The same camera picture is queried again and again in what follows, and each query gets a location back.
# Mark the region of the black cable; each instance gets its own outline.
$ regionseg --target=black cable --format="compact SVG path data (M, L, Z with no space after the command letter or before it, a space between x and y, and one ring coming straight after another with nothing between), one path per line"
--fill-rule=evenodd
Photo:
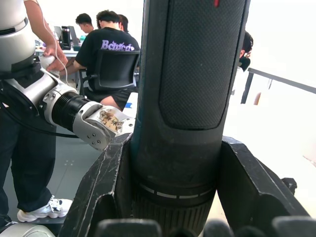
M47 134L47 135L51 135L51 136L56 136L56 137L78 138L76 135L64 134L64 133L58 133L58 132L50 132L50 131L46 131L46 130L43 130L43 129L39 129L39 128L30 126L28 124L25 124L20 119L18 119L14 114L12 114L9 110L7 110L2 102L0 102L0 109L4 113L6 113L13 121L15 121L19 125L27 128L27 129L29 129L31 131L39 132L39 133L43 133L43 134Z

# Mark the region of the jeans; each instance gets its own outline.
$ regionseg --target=jeans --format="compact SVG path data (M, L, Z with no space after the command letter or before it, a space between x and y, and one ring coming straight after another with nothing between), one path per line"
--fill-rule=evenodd
M49 202L47 184L51 178L56 155L56 137L30 131L9 118L0 109L0 227L8 214L8 199L3 190L7 170L11 171L18 208L31 212ZM27 121L29 125L56 132L40 118Z

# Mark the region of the person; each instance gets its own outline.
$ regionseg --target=person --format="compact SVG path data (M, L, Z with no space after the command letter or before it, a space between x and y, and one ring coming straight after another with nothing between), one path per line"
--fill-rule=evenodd
M99 12L97 14L97 23L100 29L91 32L86 37L74 62L74 67L77 71L87 68L87 75L94 73L99 49L120 51L140 50L136 39L120 30L119 16L115 12L108 10ZM88 81L88 85L87 89L94 91L92 80ZM102 99L98 102L123 110L131 92L137 92L137 88L120 90L111 93L111 96L105 98L102 97L101 94L100 97L102 97Z
M43 25L43 16L37 1L24 0L24 4L33 32L47 45L44 55L56 56L55 39L51 32L47 31L49 27L47 26L46 30ZM58 44L57 55L64 64L67 63L67 58ZM48 69L61 70L63 65L55 60ZM29 120L28 124L56 132L55 126L39 118ZM0 141L0 233L14 224L8 216L8 199L3 190L10 161L20 209L18 220L31 222L47 216L65 216L72 201L55 199L46 187L54 169L56 138L21 127L0 109Z
M91 17L86 13L82 13L79 16L77 16L76 24L79 25L80 29L86 34L89 34L90 32L94 30ZM74 61L75 61L75 58L71 58L66 64L67 72L69 74L76 72L76 70L74 70Z
M128 33L128 18L122 14L119 14L119 28L121 31Z
M77 16L76 24L79 25L80 29L86 34L94 30L91 17L87 13L82 13Z
M247 76L244 72L247 70L251 62L250 56L252 52L252 47L253 38L248 32L245 32L245 37L239 54L239 65L237 67L236 77L232 91L233 97L231 97L237 104L241 103L242 95L245 89Z
M239 67L245 72L250 65L250 56L253 47L253 38L246 32L243 40L242 49L239 55Z

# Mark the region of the black hair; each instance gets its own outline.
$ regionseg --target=black hair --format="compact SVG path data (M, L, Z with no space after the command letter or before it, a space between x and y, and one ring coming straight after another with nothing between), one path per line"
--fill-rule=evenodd
M128 18L124 15L118 15L119 16L119 22L122 23L124 27L124 31L128 33Z
M109 10L100 11L97 14L97 25L98 25L98 28L100 29L101 26L100 26L99 21L107 21L107 22L112 21L113 23L118 23L119 22L119 15L117 15L115 12L109 11Z
M91 17L87 13L80 14L76 18L76 24L90 24L92 25Z
M242 49L245 50L245 53L249 53L252 50L252 47L253 47L253 38L248 32L246 32L245 38L243 40Z

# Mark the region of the office chair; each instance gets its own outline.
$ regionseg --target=office chair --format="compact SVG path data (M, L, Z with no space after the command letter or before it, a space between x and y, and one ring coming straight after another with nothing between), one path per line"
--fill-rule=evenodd
M134 72L140 51L110 51L100 49L97 55L95 73L83 78L80 70L80 94L90 100L101 101L107 95L136 86ZM83 87L87 80L93 80L94 91Z

